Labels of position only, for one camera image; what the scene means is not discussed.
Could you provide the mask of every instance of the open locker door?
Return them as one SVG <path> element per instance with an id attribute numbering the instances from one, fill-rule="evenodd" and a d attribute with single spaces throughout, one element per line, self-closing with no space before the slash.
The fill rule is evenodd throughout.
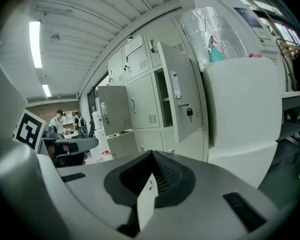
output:
<path id="1" fill-rule="evenodd" d="M 163 42 L 158 42 L 157 47 L 169 96 L 174 138 L 180 143 L 203 125 L 197 80 L 188 57 Z M 187 115 L 188 109 L 192 110 L 191 117 Z"/>
<path id="2" fill-rule="evenodd" d="M 105 135 L 132 128 L 125 86 L 99 86 L 98 97 Z"/>

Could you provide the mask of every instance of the floor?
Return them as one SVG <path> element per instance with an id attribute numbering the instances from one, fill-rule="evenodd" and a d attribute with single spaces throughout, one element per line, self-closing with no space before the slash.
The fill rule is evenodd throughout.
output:
<path id="1" fill-rule="evenodd" d="M 279 208 L 300 199 L 300 163 L 272 168 L 264 177 L 259 190 Z"/>

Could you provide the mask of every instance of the lock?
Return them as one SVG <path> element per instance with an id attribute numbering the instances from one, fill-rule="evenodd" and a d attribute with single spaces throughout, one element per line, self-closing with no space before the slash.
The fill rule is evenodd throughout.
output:
<path id="1" fill-rule="evenodd" d="M 187 110 L 186 110 L 186 115 L 190 118 L 190 123 L 192 123 L 192 115 L 194 114 L 194 112 L 193 112 L 193 110 L 192 110 L 192 108 L 188 108 Z"/>

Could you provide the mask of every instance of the locker vent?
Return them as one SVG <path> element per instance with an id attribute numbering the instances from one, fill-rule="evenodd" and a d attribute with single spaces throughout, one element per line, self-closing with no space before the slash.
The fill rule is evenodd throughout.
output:
<path id="1" fill-rule="evenodd" d="M 123 126 L 130 126 L 130 125 L 131 125 L 130 118 L 123 119 Z"/>
<path id="2" fill-rule="evenodd" d="M 142 70 L 143 68 L 145 68 L 147 66 L 147 61 L 144 60 L 142 62 L 139 63 L 140 69 Z"/>
<path id="3" fill-rule="evenodd" d="M 195 111 L 195 115 L 198 120 L 201 120 L 201 109 L 200 108 Z"/>
<path id="4" fill-rule="evenodd" d="M 176 51 L 178 52 L 183 52 L 184 51 L 184 47 L 181 43 L 175 45 L 175 46 L 172 46 L 173 49 L 175 49 Z"/>
<path id="5" fill-rule="evenodd" d="M 149 123 L 154 124 L 157 122 L 157 116 L 155 114 L 148 115 Z"/>

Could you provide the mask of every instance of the aluminum foil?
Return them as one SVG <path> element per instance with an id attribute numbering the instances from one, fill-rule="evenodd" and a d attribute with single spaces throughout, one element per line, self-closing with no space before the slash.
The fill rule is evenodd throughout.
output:
<path id="1" fill-rule="evenodd" d="M 226 19 L 213 7 L 198 8 L 185 12 L 181 17 L 181 27 L 189 40 L 200 70 L 211 63 L 209 39 L 214 43 L 225 60 L 247 57 L 247 51 L 238 34 Z"/>

